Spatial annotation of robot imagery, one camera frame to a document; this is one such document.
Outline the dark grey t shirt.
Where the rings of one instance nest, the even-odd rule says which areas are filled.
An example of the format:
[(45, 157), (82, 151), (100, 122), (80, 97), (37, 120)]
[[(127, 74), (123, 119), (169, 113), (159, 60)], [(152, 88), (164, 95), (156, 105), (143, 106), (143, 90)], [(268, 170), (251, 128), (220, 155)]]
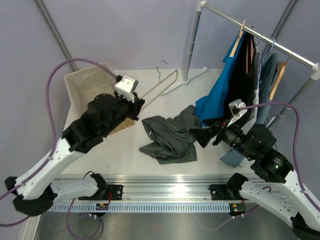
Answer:
[(202, 127), (195, 115), (195, 107), (189, 105), (174, 118), (156, 115), (142, 120), (142, 125), (152, 143), (139, 151), (156, 159), (159, 164), (183, 164), (197, 161), (194, 145), (196, 138), (190, 129)]

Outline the cream plastic hanger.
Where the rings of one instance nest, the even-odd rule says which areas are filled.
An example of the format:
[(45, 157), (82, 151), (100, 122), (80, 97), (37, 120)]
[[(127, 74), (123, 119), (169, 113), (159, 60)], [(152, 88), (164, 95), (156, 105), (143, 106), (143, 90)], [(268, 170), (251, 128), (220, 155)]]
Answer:
[(165, 78), (161, 78), (161, 72), (159, 70), (159, 66), (164, 63), (166, 65), (168, 65), (168, 62), (166, 60), (161, 60), (156, 67), (156, 71), (158, 73), (158, 82), (157, 84), (155, 84), (153, 87), (151, 87), (148, 91), (146, 91), (143, 95), (142, 98), (144, 99), (148, 94), (150, 94), (153, 90), (155, 90), (158, 86), (160, 86), (161, 84), (163, 84), (167, 79), (169, 79), (171, 76), (175, 75), (175, 78), (173, 79), (173, 81), (167, 85), (162, 91), (160, 91), (158, 94), (156, 94), (149, 102), (145, 102), (143, 104), (143, 106), (141, 107), (141, 111), (143, 111), (144, 109), (146, 109), (151, 103), (153, 103), (158, 97), (160, 97), (169, 87), (171, 87), (174, 83), (176, 83), (177, 79), (178, 79), (178, 75), (179, 75), (179, 71), (178, 69), (175, 69), (174, 71), (172, 71), (169, 75), (167, 75)]

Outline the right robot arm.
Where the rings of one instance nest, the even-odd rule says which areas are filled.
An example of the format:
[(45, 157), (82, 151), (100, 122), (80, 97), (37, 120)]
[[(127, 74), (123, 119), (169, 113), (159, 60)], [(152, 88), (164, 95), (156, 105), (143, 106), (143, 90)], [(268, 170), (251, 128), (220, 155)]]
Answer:
[(250, 200), (276, 215), (300, 240), (320, 238), (320, 212), (309, 202), (299, 185), (293, 165), (273, 149), (276, 138), (263, 124), (255, 124), (247, 134), (235, 124), (227, 126), (219, 118), (209, 119), (208, 128), (192, 128), (189, 132), (205, 148), (212, 138), (213, 145), (224, 142), (243, 157), (252, 161), (254, 173), (269, 186), (278, 188), (286, 197), (282, 200), (264, 191), (247, 177), (234, 173), (223, 186), (221, 195), (234, 200)]

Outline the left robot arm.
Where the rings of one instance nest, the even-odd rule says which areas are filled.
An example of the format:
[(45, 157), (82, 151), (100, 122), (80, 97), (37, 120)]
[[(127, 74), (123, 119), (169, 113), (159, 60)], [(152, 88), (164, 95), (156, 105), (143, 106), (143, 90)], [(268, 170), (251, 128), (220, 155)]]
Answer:
[(132, 101), (118, 95), (96, 96), (81, 117), (63, 131), (53, 150), (24, 175), (10, 176), (4, 181), (7, 190), (15, 194), (12, 201), (15, 210), (34, 217), (59, 202), (102, 200), (107, 195), (108, 184), (99, 173), (67, 183), (55, 179), (71, 163), (101, 144), (124, 120), (138, 120), (144, 104), (145, 100), (136, 93)]

